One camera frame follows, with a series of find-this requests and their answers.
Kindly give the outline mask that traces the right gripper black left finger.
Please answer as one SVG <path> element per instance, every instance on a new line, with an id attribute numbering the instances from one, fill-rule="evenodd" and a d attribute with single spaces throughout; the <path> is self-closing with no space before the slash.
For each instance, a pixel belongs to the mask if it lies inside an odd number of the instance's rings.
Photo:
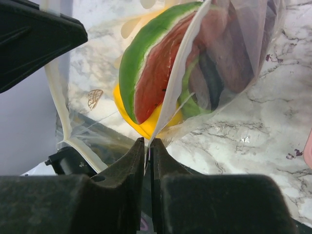
<path id="1" fill-rule="evenodd" d="M 101 173 L 2 176 L 3 234 L 134 234 L 140 229 L 144 139 Z"/>

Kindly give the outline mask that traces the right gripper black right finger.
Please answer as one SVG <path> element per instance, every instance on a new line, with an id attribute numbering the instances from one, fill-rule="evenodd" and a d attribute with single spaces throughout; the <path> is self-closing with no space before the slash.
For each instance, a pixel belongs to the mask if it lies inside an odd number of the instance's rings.
<path id="1" fill-rule="evenodd" d="M 160 139 L 150 146 L 152 212 L 159 234 L 295 234 L 278 185 L 266 175 L 192 174 Z"/>

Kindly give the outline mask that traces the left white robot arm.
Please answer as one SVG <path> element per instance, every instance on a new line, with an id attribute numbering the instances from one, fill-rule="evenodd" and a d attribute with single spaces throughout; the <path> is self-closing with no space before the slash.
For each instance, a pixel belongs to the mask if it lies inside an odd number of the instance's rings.
<path id="1" fill-rule="evenodd" d="M 67 102 L 70 53 L 86 40 L 71 0 L 1 1 L 1 175 L 94 174 L 75 149 L 56 143 L 56 100 Z"/>

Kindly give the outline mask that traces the yellow bell pepper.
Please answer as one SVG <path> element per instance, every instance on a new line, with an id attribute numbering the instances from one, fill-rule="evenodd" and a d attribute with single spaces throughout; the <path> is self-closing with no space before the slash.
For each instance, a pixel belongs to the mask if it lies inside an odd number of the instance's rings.
<path id="1" fill-rule="evenodd" d="M 162 104 L 160 104 L 158 107 L 156 107 L 154 112 L 150 115 L 150 117 L 145 122 L 143 122 L 142 124 L 136 124 L 130 119 L 130 117 L 128 116 L 128 114 L 125 111 L 123 101 L 122 101 L 122 98 L 120 95 L 119 84 L 117 84 L 115 86 L 114 91 L 113 91 L 113 95 L 114 95 L 115 105 L 117 106 L 118 111 L 121 114 L 121 116 L 123 117 L 123 119 L 132 128 L 134 128 L 141 136 L 145 137 L 146 139 L 151 139 L 152 133 L 156 127 L 156 123 L 157 123 L 159 115 L 160 115 Z"/>

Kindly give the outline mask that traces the clear zip top bag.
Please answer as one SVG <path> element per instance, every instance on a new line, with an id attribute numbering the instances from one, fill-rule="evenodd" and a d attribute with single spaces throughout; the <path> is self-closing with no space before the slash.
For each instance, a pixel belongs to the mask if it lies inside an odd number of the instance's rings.
<path id="1" fill-rule="evenodd" d="M 178 140 L 259 77 L 284 0 L 74 0 L 88 41 L 45 66 L 57 147 L 96 171 L 138 137 Z"/>

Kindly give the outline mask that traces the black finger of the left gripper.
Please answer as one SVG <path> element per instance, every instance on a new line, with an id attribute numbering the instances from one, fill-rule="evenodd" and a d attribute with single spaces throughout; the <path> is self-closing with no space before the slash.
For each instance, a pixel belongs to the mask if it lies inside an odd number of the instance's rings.
<path id="1" fill-rule="evenodd" d="M 0 91 L 9 90 L 87 40 L 87 32 L 77 19 L 43 12 L 29 0 L 2 0 Z"/>

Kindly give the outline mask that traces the purple eggplant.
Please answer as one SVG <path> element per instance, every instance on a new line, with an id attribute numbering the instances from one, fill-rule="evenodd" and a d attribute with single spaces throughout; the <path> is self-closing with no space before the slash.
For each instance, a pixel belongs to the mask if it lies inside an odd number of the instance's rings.
<path id="1" fill-rule="evenodd" d="M 281 20 L 281 0 L 214 0 L 200 23 L 189 64 L 206 82 L 198 104 L 214 112 L 229 104 L 258 77 Z"/>

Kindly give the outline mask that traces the watermelon slice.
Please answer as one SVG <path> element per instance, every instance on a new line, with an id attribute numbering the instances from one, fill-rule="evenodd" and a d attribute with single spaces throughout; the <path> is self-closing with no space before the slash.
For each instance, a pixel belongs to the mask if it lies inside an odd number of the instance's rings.
<path id="1" fill-rule="evenodd" d="M 202 2 L 167 8 L 136 34 L 122 56 L 118 83 L 126 113 L 142 124 L 163 104 L 182 39 Z"/>

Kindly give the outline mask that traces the green round fruit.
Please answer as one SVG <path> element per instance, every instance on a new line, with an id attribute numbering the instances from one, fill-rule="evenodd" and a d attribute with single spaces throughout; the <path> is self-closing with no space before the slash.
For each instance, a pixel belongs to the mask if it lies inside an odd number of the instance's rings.
<path id="1" fill-rule="evenodd" d="M 198 62 L 199 56 L 186 65 L 186 71 L 182 79 L 182 92 L 179 96 L 178 103 L 181 106 L 180 109 L 184 120 L 212 112 L 210 106 L 206 109 L 198 104 L 196 95 L 199 94 L 200 98 L 204 97 L 203 92 L 204 87 L 206 87 L 206 82 L 203 79 Z M 198 84 L 199 81 L 204 82 L 204 84 L 200 84 L 199 90 L 196 91 L 192 84 L 193 81 L 195 81 L 195 84 Z"/>

